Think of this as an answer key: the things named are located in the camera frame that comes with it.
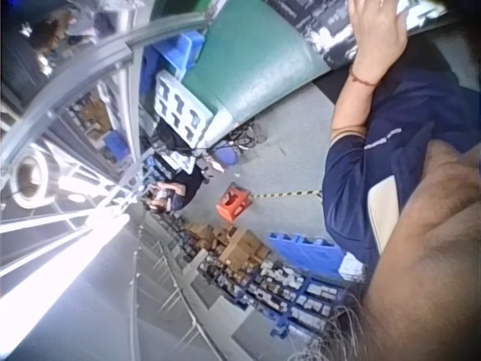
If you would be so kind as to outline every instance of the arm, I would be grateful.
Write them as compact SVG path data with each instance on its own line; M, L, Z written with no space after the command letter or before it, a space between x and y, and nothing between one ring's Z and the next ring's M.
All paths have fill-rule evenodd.
M179 196L186 195L186 186L180 183L157 182L157 187L162 190L173 190Z
M333 141L342 135L365 135L373 92L406 48L407 13L396 14L398 0L380 4L380 0L349 0L358 54L334 109Z

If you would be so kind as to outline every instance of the navy blue shirt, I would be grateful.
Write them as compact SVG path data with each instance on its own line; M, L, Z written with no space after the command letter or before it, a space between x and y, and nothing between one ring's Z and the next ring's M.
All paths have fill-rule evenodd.
M374 267L379 251L368 215L368 192L394 175L399 209L419 184L431 140L464 153L481 140L479 111L464 102L453 74L407 70L390 74L375 94L367 136L347 135L328 152L322 183L329 235Z

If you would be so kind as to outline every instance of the blue container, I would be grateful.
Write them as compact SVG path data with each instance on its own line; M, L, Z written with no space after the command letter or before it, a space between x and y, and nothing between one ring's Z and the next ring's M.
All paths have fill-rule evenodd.
M301 235L271 233L268 240L293 266L333 280L342 280L339 268L344 259L342 249L324 239Z
M204 42L205 37L199 32L185 32L155 43L153 47L178 71L186 71L197 62Z
M121 161L130 154L129 146L127 145L126 141L123 140L122 136L117 130L111 131L104 138L104 143L105 147L112 152L117 162Z
M141 70L141 85L139 93L146 95L155 82L157 69L159 69L160 53L152 46L144 48L144 61Z

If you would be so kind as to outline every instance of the sleeve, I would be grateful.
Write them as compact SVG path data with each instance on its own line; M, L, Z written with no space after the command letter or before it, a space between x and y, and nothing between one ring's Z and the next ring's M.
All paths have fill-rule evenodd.
M171 201L171 212L179 211L184 207L184 197L179 196L177 193L175 193L172 196L172 201Z
M335 139L328 151L322 182L322 207L325 226L331 237L356 258L366 232L363 206L364 146L360 135Z

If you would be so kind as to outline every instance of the hand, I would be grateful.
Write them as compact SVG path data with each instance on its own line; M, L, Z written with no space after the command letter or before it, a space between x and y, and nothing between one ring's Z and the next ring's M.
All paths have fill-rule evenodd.
M407 10L397 15L398 0L349 0L349 16L358 53L352 72L379 83L407 45Z

